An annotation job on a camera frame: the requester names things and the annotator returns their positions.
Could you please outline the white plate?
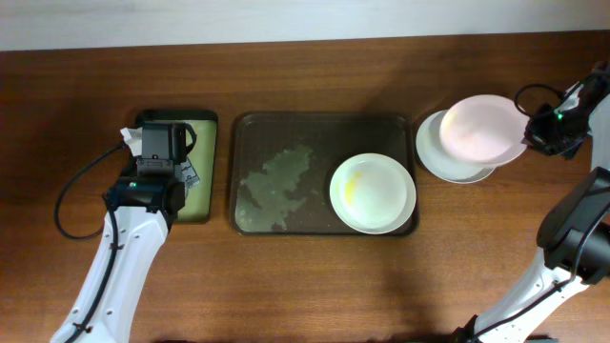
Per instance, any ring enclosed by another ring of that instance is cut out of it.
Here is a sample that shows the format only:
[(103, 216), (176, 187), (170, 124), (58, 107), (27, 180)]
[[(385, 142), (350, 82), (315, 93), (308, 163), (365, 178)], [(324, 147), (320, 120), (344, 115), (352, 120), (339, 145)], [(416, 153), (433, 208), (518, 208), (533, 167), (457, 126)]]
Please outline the white plate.
[(438, 111), (421, 123), (416, 136), (419, 160), (431, 174), (447, 182), (472, 184), (487, 178), (494, 168), (476, 167), (458, 161), (442, 148), (439, 127), (446, 112)]

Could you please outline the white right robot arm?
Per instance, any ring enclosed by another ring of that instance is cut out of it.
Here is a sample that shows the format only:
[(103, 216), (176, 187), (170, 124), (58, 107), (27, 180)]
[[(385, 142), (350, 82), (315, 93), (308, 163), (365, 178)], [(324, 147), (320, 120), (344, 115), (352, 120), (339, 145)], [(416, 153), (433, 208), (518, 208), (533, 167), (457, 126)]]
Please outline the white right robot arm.
[(547, 156), (571, 159), (592, 141), (590, 173), (545, 216), (525, 275), (491, 310), (451, 334), (453, 342), (525, 342), (572, 296), (609, 275), (609, 66), (602, 63), (559, 105), (531, 115), (523, 141)]

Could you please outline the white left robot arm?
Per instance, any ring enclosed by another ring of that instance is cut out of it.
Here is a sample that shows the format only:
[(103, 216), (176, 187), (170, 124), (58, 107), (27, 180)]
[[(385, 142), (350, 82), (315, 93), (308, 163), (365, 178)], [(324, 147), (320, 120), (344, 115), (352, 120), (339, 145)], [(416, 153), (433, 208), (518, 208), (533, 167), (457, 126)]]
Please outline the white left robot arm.
[(186, 201), (183, 165), (136, 163), (104, 195), (97, 252), (52, 342), (127, 342), (149, 269)]

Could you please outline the cream yellow plate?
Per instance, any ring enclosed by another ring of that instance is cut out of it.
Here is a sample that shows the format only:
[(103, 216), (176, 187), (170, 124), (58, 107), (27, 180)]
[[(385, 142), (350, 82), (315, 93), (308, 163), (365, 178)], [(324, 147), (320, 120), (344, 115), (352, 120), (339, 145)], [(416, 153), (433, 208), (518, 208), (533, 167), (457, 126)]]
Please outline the cream yellow plate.
[(369, 235), (397, 232), (416, 214), (415, 178), (395, 159), (379, 153), (342, 162), (331, 177), (329, 197), (345, 225)]

